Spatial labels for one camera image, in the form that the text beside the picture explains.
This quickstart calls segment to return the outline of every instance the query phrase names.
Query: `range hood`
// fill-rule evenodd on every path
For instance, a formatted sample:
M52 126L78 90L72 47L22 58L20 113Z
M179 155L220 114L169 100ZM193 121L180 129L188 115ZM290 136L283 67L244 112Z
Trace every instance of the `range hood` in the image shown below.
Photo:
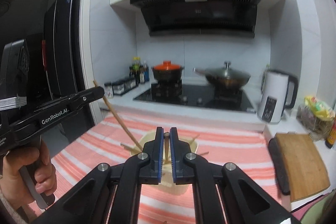
M141 9L150 36L232 34L254 37L261 0L130 0Z

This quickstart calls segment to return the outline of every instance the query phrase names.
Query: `pot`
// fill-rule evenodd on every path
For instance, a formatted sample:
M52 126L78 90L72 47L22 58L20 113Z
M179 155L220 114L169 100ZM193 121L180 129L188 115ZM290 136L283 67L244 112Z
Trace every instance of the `pot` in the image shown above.
M240 89L247 84L251 75L249 75L247 72L230 68L230 61L226 61L224 64L224 68L205 70L194 68L194 72L198 75L205 76L210 84L220 88L230 90Z
M158 82L178 82L182 77L184 67L163 61L162 64L152 67L154 79Z

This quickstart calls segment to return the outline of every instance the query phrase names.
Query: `kitchen counter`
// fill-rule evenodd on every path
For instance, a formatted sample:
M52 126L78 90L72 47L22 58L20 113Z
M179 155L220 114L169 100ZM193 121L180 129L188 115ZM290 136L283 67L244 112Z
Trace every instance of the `kitchen counter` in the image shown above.
M200 80L187 80L183 79L184 84L195 84L195 85L206 85L204 81ZM261 121L255 113L246 113L239 111L228 111L228 110L216 110L208 108L198 108L198 107L188 107L188 106L178 106L171 104L144 102L144 101L134 101L133 98L145 92L151 87L151 83L146 83L144 85L139 85L139 87L129 91L123 96L115 96L109 99L109 102L118 109L128 109L129 111L139 111L150 112L152 115L162 116L177 116L177 119L188 119L188 118L201 118L206 119L211 123L220 124L229 128L241 128L257 130L264 133L266 139L273 138L277 132L296 132L298 134L306 134L307 131L303 126L294 118L290 117L287 112L284 113L282 120L278 124L266 124ZM244 91L247 97L250 99L255 110L258 108L258 104L261 101L260 89L252 85L246 85ZM100 99L98 101L99 107L101 109L107 109L104 101ZM336 188L336 151L328 149L324 141L314 142L317 150L319 151L323 162L328 171L331 186L319 193L309 198L305 198L300 201L291 203L291 209L295 209L305 204L306 202L318 197L321 194L329 193L332 189Z

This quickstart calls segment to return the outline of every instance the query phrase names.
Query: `human hand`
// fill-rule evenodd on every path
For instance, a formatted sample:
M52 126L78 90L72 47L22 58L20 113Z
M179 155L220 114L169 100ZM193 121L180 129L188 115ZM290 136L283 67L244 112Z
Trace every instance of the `human hand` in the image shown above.
M0 188L14 210L34 201L22 180L19 169L24 165L34 163L38 158L41 160L41 166L35 171L37 181L35 189L38 193L51 195L57 188L56 169L50 161L49 150L43 141L40 151L33 147L18 148L3 158Z

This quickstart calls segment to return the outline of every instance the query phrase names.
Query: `refrigerator door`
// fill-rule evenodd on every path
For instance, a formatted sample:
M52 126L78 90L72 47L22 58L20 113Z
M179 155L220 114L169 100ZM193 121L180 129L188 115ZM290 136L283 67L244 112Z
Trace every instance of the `refrigerator door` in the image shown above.
M43 39L45 40L46 64L51 92L60 94L58 83L55 54L54 54L54 20L55 20L55 2L44 15Z
M57 0L54 22L54 58L61 96L77 92L71 49L72 0Z

